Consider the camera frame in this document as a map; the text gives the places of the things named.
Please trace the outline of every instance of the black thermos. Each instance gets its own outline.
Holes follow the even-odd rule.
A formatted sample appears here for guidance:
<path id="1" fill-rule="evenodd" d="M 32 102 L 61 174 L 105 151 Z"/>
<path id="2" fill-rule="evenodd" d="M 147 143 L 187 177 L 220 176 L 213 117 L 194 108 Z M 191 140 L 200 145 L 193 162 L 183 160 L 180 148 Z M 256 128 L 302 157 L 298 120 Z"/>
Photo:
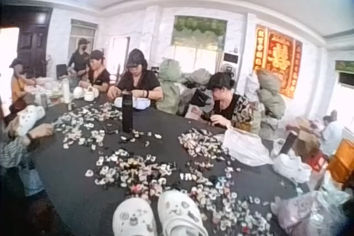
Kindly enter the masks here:
<path id="1" fill-rule="evenodd" d="M 293 147 L 297 138 L 298 134 L 295 131 L 290 131 L 279 154 L 287 154 L 289 150 Z"/>
<path id="2" fill-rule="evenodd" d="M 133 129 L 133 95 L 131 92 L 122 93 L 123 132 L 130 133 Z"/>

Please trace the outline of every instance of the wooden door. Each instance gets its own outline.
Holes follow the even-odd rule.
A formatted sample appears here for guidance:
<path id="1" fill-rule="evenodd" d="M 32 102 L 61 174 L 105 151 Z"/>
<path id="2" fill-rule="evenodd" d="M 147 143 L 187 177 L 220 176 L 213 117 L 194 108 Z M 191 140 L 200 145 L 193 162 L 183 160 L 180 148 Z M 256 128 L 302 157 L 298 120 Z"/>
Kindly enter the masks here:
<path id="1" fill-rule="evenodd" d="M 19 27 L 17 57 L 28 77 L 46 76 L 46 41 L 51 8 L 3 6 L 1 27 Z"/>

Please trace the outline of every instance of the green curtain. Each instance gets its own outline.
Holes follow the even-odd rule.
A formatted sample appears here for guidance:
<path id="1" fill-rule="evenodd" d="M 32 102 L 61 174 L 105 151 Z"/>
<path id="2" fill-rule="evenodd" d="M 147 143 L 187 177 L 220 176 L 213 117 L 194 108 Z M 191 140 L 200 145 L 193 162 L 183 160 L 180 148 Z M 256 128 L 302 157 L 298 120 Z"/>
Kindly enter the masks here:
<path id="1" fill-rule="evenodd" d="M 175 16 L 171 44 L 222 51 L 226 27 L 226 20 Z"/>
<path id="2" fill-rule="evenodd" d="M 336 71 L 354 74 L 354 61 L 336 61 Z"/>

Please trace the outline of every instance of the black cap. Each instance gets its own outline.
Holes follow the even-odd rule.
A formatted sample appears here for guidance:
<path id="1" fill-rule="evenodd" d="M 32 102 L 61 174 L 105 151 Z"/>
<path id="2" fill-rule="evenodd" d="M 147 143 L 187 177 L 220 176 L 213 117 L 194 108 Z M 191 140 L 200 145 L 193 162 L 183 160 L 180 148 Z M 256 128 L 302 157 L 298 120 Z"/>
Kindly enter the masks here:
<path id="1" fill-rule="evenodd" d="M 79 45 L 80 44 L 88 44 L 89 43 L 89 41 L 87 41 L 87 39 L 85 39 L 85 38 L 81 38 L 80 40 L 79 40 Z"/>
<path id="2" fill-rule="evenodd" d="M 100 50 L 94 50 L 92 51 L 91 55 L 90 55 L 90 59 L 96 59 L 96 60 L 99 60 L 99 59 L 105 59 L 105 54 L 100 51 Z"/>
<path id="3" fill-rule="evenodd" d="M 139 49 L 133 49 L 128 55 L 127 68 L 137 67 L 138 65 L 144 66 L 146 60 L 143 52 Z"/>
<path id="4" fill-rule="evenodd" d="M 230 73 L 218 72 L 212 75 L 208 82 L 208 90 L 213 88 L 228 88 L 231 89 L 235 81 L 231 79 Z"/>
<path id="5" fill-rule="evenodd" d="M 15 58 L 9 67 L 13 69 L 16 65 L 23 65 L 23 61 L 21 59 Z"/>

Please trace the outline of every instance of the red banner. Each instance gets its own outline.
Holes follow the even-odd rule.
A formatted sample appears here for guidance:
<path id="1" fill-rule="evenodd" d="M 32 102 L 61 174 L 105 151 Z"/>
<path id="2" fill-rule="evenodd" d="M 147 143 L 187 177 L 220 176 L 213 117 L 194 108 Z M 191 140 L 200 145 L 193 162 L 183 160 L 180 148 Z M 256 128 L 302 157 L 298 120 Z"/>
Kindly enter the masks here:
<path id="1" fill-rule="evenodd" d="M 293 98 L 300 71 L 302 42 L 260 25 L 256 34 L 253 68 L 266 68 L 276 74 L 282 81 L 279 93 Z"/>

